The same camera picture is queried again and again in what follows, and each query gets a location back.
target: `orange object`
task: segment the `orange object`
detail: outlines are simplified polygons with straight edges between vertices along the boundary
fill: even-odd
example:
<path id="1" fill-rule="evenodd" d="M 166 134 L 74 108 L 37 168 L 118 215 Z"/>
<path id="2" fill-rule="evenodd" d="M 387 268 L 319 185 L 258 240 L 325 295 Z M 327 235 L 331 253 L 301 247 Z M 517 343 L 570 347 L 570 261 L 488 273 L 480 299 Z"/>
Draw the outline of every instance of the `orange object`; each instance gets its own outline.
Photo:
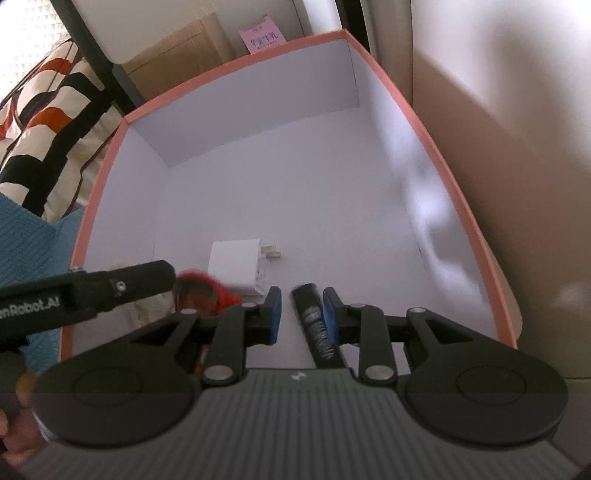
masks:
<path id="1" fill-rule="evenodd" d="M 224 286 L 198 270 L 186 270 L 177 276 L 174 305 L 177 312 L 195 309 L 202 316 L 220 315 L 226 308 L 242 300 Z"/>

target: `white box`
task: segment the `white box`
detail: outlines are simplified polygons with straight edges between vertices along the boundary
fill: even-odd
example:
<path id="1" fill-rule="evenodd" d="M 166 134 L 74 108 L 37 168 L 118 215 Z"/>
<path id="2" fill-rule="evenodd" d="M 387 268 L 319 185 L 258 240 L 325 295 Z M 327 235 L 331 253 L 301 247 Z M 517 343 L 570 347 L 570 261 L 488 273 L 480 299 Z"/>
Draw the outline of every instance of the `white box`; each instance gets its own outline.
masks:
<path id="1" fill-rule="evenodd" d="M 207 274 L 240 295 L 264 295 L 261 239 L 214 242 Z"/>

